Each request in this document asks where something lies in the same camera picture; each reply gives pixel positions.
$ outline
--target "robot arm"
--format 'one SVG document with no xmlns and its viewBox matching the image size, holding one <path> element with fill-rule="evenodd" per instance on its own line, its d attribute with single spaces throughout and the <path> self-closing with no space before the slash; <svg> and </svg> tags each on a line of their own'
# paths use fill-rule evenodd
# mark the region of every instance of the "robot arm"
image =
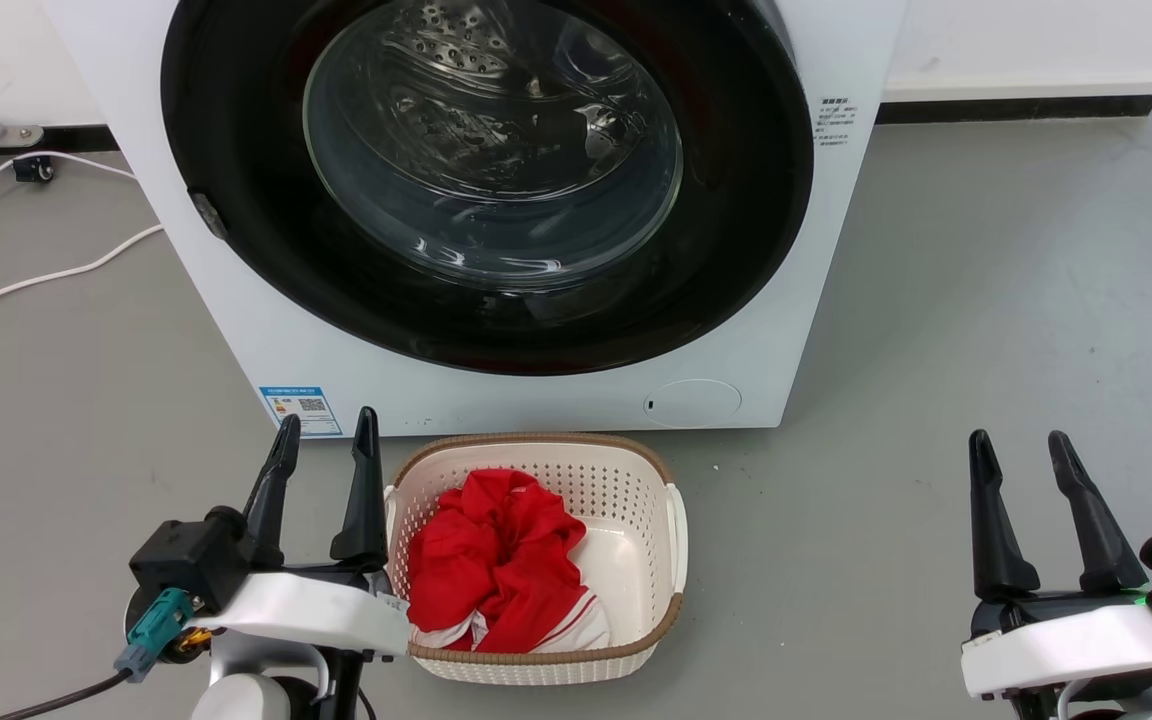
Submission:
<svg viewBox="0 0 1152 720">
<path fill-rule="evenodd" d="M 963 644 L 968 692 L 1011 703 L 1020 720 L 1069 719 L 1070 702 L 1116 702 L 1124 720 L 1152 719 L 1152 591 L 1123 530 L 1069 437 L 1048 435 L 1056 484 L 1078 530 L 1079 591 L 1039 592 L 1021 556 L 990 437 L 972 433 L 972 639 Z M 1152 569 L 1152 538 L 1140 551 Z"/>
<path fill-rule="evenodd" d="M 132 556 L 141 589 L 129 629 L 149 598 L 192 598 L 196 614 L 157 660 L 189 662 L 210 651 L 211 683 L 194 720 L 353 720 L 362 667 L 406 655 L 411 626 L 384 570 L 376 411 L 358 416 L 344 526 L 326 564 L 287 566 L 279 548 L 300 430 L 296 415 L 283 420 L 241 514 L 217 507 L 200 523 L 169 521 Z M 310 669 L 316 682 L 264 674 L 275 667 Z"/>
</svg>

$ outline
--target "concrete floor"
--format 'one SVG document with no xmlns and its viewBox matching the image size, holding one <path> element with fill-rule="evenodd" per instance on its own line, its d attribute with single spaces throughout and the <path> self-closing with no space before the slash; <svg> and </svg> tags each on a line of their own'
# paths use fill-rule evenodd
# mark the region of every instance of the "concrete floor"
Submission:
<svg viewBox="0 0 1152 720">
<path fill-rule="evenodd" d="M 131 183 L 61 172 L 1 179 L 0 286 L 154 223 Z M 639 435 L 677 471 L 692 538 L 684 617 L 654 659 L 561 689 L 399 662 L 365 688 L 388 720 L 1008 717 L 957 669 L 977 427 L 1051 588 L 1079 560 L 1047 430 L 1070 433 L 1129 537 L 1152 535 L 1152 118 L 878 128 L 786 424 Z M 161 520 L 242 502 L 271 434 L 161 237 L 0 301 L 0 712 L 109 674 L 128 556 Z M 385 442 L 385 464 L 417 446 Z M 302 452 L 290 560 L 325 555 L 350 465 L 340 442 Z M 205 665 L 53 717 L 188 717 Z"/>
</svg>

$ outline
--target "energy label sticker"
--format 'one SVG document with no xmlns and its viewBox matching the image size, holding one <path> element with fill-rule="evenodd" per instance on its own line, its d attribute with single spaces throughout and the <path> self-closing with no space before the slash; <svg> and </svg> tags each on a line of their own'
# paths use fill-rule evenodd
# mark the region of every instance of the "energy label sticker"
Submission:
<svg viewBox="0 0 1152 720">
<path fill-rule="evenodd" d="M 260 394 L 279 423 L 288 415 L 300 415 L 302 435 L 342 434 L 320 387 L 262 387 Z"/>
</svg>

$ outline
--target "laundry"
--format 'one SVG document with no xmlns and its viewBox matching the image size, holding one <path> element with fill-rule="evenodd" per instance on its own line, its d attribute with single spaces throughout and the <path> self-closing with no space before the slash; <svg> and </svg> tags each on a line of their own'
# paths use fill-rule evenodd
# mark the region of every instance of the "laundry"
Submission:
<svg viewBox="0 0 1152 720">
<path fill-rule="evenodd" d="M 567 652 L 611 644 L 607 612 L 568 553 L 585 524 L 517 470 L 475 470 L 408 547 L 416 642 L 477 652 Z"/>
</svg>

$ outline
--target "black cable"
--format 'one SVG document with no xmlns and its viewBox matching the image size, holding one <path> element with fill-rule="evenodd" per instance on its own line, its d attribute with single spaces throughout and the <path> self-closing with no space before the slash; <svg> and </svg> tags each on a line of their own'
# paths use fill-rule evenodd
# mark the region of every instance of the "black cable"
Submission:
<svg viewBox="0 0 1152 720">
<path fill-rule="evenodd" d="M 99 694 L 108 691 L 111 688 L 115 688 L 123 684 L 123 680 L 130 679 L 132 675 L 131 670 L 122 669 L 119 670 L 113 679 L 101 680 L 101 682 L 96 683 L 90 688 L 83 688 L 81 691 L 68 694 L 65 697 L 58 697 L 55 700 L 40 702 L 38 705 L 32 707 L 25 707 L 24 710 L 17 710 L 15 712 L 8 712 L 6 715 L 0 715 L 0 720 L 26 720 L 26 717 L 38 717 L 44 714 L 44 712 L 51 712 L 52 710 L 60 710 L 61 707 L 67 707 L 76 702 L 86 700 L 90 697 L 99 696 Z"/>
<path fill-rule="evenodd" d="M 371 700 L 367 700 L 366 695 L 362 692 L 362 688 L 358 688 L 358 700 L 362 700 L 362 707 L 366 708 L 367 720 L 376 720 L 376 711 L 371 708 Z"/>
</svg>

